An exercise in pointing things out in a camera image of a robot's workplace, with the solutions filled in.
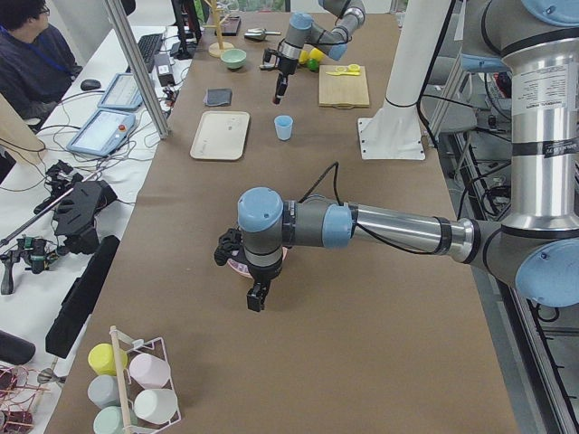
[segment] keyboard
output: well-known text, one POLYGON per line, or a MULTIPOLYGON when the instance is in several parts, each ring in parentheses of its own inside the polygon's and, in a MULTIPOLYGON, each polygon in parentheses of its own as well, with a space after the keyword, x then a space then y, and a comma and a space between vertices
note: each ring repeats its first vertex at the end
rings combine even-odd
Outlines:
MULTIPOLYGON (((141 36, 138 40, 138 50, 143 56, 143 61, 147 66, 147 72, 151 72, 155 67, 155 54, 161 50, 163 45, 163 34, 152 33, 141 36)), ((130 72, 130 66, 127 67, 127 72, 130 72)))

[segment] blue joint cap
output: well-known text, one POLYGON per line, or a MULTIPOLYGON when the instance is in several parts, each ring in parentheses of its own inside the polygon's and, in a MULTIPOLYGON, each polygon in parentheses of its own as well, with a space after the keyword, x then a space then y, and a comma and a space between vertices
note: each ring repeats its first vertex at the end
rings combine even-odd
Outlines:
POLYGON ((266 187, 248 190, 237 203, 237 223, 247 232, 269 229, 283 213, 283 201, 279 194, 266 187))
POLYGON ((327 54, 327 56, 330 59, 333 59, 334 61, 339 61, 342 56, 344 55, 344 53, 347 50, 347 44, 346 43, 339 43, 338 45, 334 45, 332 46, 332 48, 330 48, 329 53, 327 54))
POLYGON ((526 298, 549 307, 579 303, 579 240, 560 240, 533 252, 519 267, 515 287, 526 298))
POLYGON ((505 72, 510 71, 508 66, 498 57, 473 56, 462 54, 460 66, 468 72, 505 72))
POLYGON ((322 243, 328 249, 346 247, 352 238, 352 212, 346 205, 329 205, 322 225, 322 243))
POLYGON ((304 14, 303 12, 296 12, 291 15, 289 19, 289 25, 297 30, 309 30, 311 28, 314 19, 310 14, 304 14))
POLYGON ((570 0, 522 0, 538 20, 559 27, 579 25, 579 2, 570 0))

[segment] green bowl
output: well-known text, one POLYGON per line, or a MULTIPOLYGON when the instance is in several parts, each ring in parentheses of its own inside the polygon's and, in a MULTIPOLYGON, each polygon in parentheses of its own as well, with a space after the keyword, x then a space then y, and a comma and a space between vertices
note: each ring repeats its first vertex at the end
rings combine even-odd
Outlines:
POLYGON ((240 50, 238 48, 231 48, 221 55, 221 60, 227 68, 230 70, 237 70, 241 68, 245 63, 245 59, 247 58, 247 53, 244 50, 240 50))

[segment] yellow utensil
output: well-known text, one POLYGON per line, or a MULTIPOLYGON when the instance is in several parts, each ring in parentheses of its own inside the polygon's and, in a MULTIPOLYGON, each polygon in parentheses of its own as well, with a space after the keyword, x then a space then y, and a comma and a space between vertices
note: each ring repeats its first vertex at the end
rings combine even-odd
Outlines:
POLYGON ((360 65, 352 63, 347 66, 336 66, 335 71, 326 71, 327 75, 360 75, 360 65))

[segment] computer mouse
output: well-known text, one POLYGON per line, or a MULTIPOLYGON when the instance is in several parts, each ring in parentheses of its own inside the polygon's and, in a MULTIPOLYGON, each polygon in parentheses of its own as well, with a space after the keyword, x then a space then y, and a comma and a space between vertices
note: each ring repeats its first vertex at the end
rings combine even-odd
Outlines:
POLYGON ((82 90, 95 90, 100 89, 100 81, 93 79, 83 80, 81 83, 82 90))

